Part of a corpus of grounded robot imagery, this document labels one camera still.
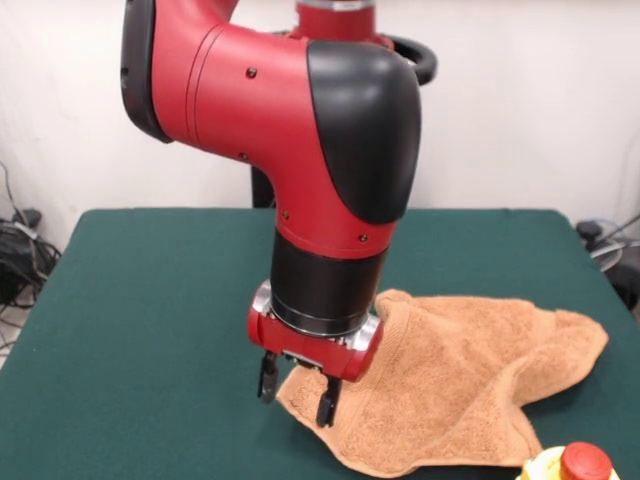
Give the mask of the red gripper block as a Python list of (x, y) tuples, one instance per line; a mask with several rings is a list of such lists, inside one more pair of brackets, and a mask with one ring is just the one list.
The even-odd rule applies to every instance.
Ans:
[(363, 325), (348, 335), (311, 336), (294, 330), (276, 317), (271, 300), (271, 284), (265, 280), (257, 289), (248, 313), (249, 339), (266, 350), (261, 360), (257, 397), (263, 404), (274, 401), (278, 387), (277, 355), (289, 355), (327, 375), (316, 425), (332, 427), (343, 380), (357, 382), (368, 370), (383, 338), (383, 322), (368, 314)]

